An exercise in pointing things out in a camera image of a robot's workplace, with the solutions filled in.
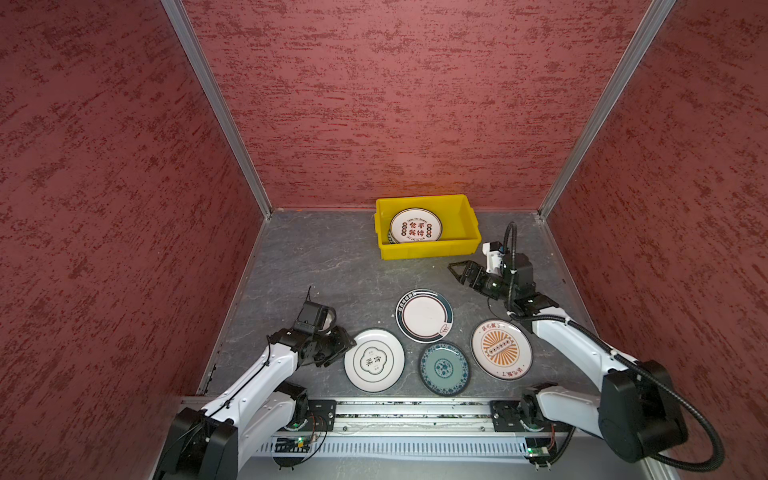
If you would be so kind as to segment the white plate flower outline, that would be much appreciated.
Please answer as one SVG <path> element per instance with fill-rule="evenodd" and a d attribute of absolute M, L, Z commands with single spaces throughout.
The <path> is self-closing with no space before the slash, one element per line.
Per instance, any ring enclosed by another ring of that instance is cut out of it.
<path fill-rule="evenodd" d="M 380 393 L 394 386 L 405 368 L 401 342 L 384 329 L 368 329 L 354 337 L 355 345 L 344 356 L 344 370 L 353 386 Z"/>

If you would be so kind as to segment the green red ring plate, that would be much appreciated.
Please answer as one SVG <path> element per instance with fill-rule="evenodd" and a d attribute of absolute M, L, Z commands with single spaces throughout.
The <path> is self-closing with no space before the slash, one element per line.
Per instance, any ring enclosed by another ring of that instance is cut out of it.
<path fill-rule="evenodd" d="M 454 325 L 451 304 L 439 292 L 415 289 L 406 292 L 395 307 L 398 328 L 409 339 L 430 344 L 443 340 Z"/>

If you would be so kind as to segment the white plate red characters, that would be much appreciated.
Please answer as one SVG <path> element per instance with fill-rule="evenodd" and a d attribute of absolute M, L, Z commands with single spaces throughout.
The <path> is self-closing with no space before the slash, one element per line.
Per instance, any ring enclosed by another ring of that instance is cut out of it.
<path fill-rule="evenodd" d="M 398 212 L 390 222 L 388 239 L 392 244 L 435 242 L 442 237 L 443 224 L 430 210 L 409 208 Z"/>

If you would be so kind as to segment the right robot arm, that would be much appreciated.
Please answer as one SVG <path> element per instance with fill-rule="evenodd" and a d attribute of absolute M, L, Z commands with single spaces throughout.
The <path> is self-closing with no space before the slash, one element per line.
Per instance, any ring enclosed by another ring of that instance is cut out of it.
<path fill-rule="evenodd" d="M 563 423 L 605 441 L 622 460 L 634 463 L 685 443 L 688 428 L 663 366 L 625 356 L 575 322 L 536 289 L 533 267 L 502 275 L 475 261 L 449 264 L 457 281 L 492 300 L 503 300 L 510 320 L 549 343 L 576 365 L 597 393 L 571 391 L 554 383 L 528 388 L 518 403 L 521 424 L 537 429 Z"/>

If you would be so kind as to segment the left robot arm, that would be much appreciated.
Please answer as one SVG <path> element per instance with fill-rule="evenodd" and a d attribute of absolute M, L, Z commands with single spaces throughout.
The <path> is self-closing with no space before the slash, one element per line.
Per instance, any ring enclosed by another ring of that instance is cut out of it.
<path fill-rule="evenodd" d="M 259 359 L 224 393 L 176 415 L 153 477 L 235 479 L 274 433 L 303 426 L 306 389 L 289 378 L 303 366 L 328 367 L 356 345 L 336 318 L 333 308 L 305 301 L 293 325 L 268 336 Z"/>

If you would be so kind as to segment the yellow plastic bin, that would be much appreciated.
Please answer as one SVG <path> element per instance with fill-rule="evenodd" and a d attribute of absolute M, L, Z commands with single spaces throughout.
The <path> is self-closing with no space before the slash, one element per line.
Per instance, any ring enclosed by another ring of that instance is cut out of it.
<path fill-rule="evenodd" d="M 443 224 L 442 237 L 435 242 L 392 244 L 388 239 L 390 222 L 398 212 L 409 208 L 435 213 Z M 378 199 L 374 223 L 384 260 L 471 255 L 482 241 L 475 211 L 463 194 Z"/>

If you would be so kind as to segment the white plate orange sunburst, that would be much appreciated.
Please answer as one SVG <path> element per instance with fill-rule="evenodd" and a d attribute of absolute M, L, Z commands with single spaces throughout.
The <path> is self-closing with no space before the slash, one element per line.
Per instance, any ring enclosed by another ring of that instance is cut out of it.
<path fill-rule="evenodd" d="M 533 350 L 521 329 L 509 322 L 486 320 L 471 336 L 472 355 L 488 375 L 504 381 L 524 377 L 533 364 Z"/>

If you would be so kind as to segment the teal patterned small plate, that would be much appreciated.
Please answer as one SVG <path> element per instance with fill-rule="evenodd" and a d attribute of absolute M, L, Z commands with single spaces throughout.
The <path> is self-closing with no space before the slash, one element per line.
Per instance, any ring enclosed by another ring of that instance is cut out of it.
<path fill-rule="evenodd" d="M 419 360 L 423 384 L 432 393 L 453 397 L 468 386 L 471 371 L 465 354 L 454 344 L 440 342 L 428 345 Z"/>

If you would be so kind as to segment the circuit board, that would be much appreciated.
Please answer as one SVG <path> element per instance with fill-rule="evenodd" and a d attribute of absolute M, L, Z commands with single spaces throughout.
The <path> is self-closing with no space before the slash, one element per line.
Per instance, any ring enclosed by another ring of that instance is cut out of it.
<path fill-rule="evenodd" d="M 312 441 L 306 437 L 278 438 L 274 445 L 275 453 L 305 455 L 311 451 Z"/>
<path fill-rule="evenodd" d="M 557 453 L 557 443 L 551 438 L 527 437 L 524 456 L 530 458 L 552 457 Z"/>

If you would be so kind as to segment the right circuit board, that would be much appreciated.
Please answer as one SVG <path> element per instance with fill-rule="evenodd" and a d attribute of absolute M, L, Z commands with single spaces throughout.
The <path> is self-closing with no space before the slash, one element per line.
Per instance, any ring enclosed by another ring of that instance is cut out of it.
<path fill-rule="evenodd" d="M 527 437 L 524 456 L 530 458 L 552 457 L 557 453 L 557 443 L 551 438 Z"/>

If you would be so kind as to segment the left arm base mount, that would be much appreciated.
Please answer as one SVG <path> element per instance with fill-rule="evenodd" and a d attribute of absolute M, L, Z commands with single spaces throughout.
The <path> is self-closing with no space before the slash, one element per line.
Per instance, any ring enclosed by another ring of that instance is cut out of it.
<path fill-rule="evenodd" d="M 303 417 L 298 423 L 284 428 L 289 432 L 331 432 L 334 429 L 338 402 L 330 399 L 309 399 L 297 403 L 297 412 Z"/>

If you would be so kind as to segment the aluminium rail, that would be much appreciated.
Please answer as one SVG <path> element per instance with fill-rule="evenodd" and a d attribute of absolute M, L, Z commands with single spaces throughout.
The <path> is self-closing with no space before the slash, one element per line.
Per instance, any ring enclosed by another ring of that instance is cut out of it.
<path fill-rule="evenodd" d="M 298 423 L 303 415 L 297 403 L 309 400 L 304 395 L 293 398 L 274 392 L 255 408 L 253 417 L 243 417 L 237 431 L 253 439 L 246 430 L 258 423 L 269 423 L 260 438 L 309 434 L 289 432 L 284 428 Z M 477 437 L 489 435 L 532 437 L 549 433 L 496 433 L 490 418 L 489 399 L 470 398 L 339 398 L 334 429 L 335 436 L 351 437 Z"/>

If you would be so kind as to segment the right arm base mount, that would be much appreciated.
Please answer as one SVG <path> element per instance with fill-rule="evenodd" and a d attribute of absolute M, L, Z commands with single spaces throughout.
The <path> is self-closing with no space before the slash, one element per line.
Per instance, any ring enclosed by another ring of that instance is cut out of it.
<path fill-rule="evenodd" d="M 491 400 L 490 418 L 496 433 L 567 433 L 570 426 L 551 422 L 519 406 L 519 400 Z"/>

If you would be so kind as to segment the right corner aluminium post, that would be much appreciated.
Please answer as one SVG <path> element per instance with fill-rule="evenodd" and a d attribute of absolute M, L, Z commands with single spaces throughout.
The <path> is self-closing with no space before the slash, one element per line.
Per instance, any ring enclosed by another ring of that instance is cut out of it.
<path fill-rule="evenodd" d="M 675 0 L 653 0 L 649 3 L 560 173 L 538 209 L 542 222 L 548 220 L 675 4 Z"/>

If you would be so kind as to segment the corner aluminium post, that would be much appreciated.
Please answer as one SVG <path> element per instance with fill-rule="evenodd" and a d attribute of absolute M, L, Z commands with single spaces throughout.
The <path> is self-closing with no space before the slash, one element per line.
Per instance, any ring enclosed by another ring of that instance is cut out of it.
<path fill-rule="evenodd" d="M 161 4 L 196 75 L 198 83 L 210 104 L 230 150 L 260 208 L 262 216 L 266 220 L 270 220 L 273 215 L 273 206 L 236 126 L 224 95 L 215 79 L 200 41 L 194 32 L 192 22 L 183 2 L 180 0 L 162 0 Z"/>
<path fill-rule="evenodd" d="M 649 3 L 560 173 L 538 209 L 542 222 L 548 220 L 675 4 L 675 0 L 653 0 Z"/>

